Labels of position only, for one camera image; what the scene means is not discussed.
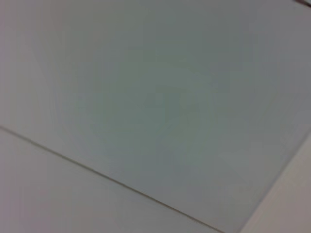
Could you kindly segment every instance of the white panel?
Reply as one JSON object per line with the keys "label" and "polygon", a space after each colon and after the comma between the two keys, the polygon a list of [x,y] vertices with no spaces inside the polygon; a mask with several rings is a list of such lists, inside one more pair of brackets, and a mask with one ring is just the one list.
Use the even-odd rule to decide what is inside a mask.
{"label": "white panel", "polygon": [[310,127],[295,2],[1,4],[0,125],[225,232]]}
{"label": "white panel", "polygon": [[311,232],[311,137],[299,149],[241,233]]}
{"label": "white panel", "polygon": [[212,233],[0,130],[1,233]]}

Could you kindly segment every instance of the white surface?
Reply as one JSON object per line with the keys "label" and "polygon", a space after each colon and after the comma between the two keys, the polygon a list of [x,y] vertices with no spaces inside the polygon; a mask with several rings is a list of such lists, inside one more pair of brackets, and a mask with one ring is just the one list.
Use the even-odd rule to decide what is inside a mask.
{"label": "white surface", "polygon": [[299,149],[241,233],[311,231],[311,137]]}
{"label": "white surface", "polygon": [[1,233],[212,233],[0,130]]}
{"label": "white surface", "polygon": [[0,124],[225,232],[310,127],[292,1],[1,4]]}

